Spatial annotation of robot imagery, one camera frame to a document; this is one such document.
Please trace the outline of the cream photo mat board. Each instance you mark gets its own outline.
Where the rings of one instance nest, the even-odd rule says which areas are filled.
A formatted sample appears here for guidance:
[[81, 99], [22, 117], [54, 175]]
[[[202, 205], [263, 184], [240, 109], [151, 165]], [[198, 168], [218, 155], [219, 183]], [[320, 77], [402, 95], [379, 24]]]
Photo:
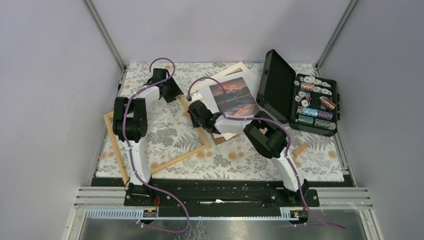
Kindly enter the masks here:
[[188, 101], [191, 101], [192, 93], [197, 92], [200, 88], [208, 84], [214, 83], [213, 79], [223, 80], [224, 77], [227, 77], [227, 76], [237, 77], [237, 76], [240, 76], [241, 74], [244, 74], [248, 77], [248, 80], [246, 81], [247, 86], [249, 87], [249, 90], [252, 93], [252, 95], [255, 97], [259, 89], [260, 76], [257, 71], [251, 70], [242, 62], [238, 62], [213, 76], [200, 77], [197, 80], [195, 80], [188, 87], [188, 93], [187, 93], [186, 99]]

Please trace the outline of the light wooden picture frame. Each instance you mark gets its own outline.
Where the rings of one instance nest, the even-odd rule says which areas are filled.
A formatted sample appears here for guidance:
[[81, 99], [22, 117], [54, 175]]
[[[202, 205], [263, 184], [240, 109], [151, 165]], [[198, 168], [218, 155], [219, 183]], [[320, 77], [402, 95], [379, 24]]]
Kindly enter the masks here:
[[[166, 103], [158, 100], [147, 107], [148, 131], [145, 142], [147, 168], [155, 178], [181, 178], [186, 173], [182, 161], [212, 156], [211, 143], [200, 128], [194, 128], [184, 97]], [[95, 177], [119, 178], [127, 181], [131, 164], [122, 141], [112, 131], [113, 113], [103, 119], [107, 135], [98, 157]]]

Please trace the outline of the sunset landscape photo print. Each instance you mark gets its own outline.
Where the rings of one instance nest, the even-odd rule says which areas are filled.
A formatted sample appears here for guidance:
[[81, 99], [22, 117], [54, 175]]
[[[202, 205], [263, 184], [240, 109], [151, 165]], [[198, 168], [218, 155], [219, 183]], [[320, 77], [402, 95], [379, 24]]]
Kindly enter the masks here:
[[204, 104], [212, 113], [226, 116], [250, 117], [260, 110], [251, 90], [256, 83], [247, 75], [225, 76], [198, 90]]

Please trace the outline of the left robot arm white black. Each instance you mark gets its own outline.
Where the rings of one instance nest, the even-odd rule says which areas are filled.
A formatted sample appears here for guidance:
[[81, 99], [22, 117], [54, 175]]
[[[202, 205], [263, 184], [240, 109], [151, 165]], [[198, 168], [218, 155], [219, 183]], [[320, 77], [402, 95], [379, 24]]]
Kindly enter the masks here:
[[144, 206], [155, 200], [149, 185], [152, 174], [147, 163], [146, 140], [148, 133], [147, 107], [163, 98], [167, 103], [176, 100], [182, 91], [173, 79], [175, 71], [154, 68], [152, 76], [140, 90], [130, 97], [116, 97], [112, 118], [113, 133], [122, 141], [130, 165], [128, 195], [135, 196]]

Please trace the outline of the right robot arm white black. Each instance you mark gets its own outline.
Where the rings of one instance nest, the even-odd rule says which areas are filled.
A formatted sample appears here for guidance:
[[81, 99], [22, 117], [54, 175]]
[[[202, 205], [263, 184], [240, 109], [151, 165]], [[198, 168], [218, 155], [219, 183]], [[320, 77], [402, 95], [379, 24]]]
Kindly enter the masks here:
[[194, 127], [201, 127], [210, 134], [246, 136], [254, 149], [262, 157], [270, 159], [278, 170], [287, 201], [299, 206], [307, 199], [309, 183], [296, 168], [289, 152], [291, 136], [280, 122], [274, 121], [264, 111], [245, 117], [213, 113], [200, 100], [189, 104], [188, 113]]

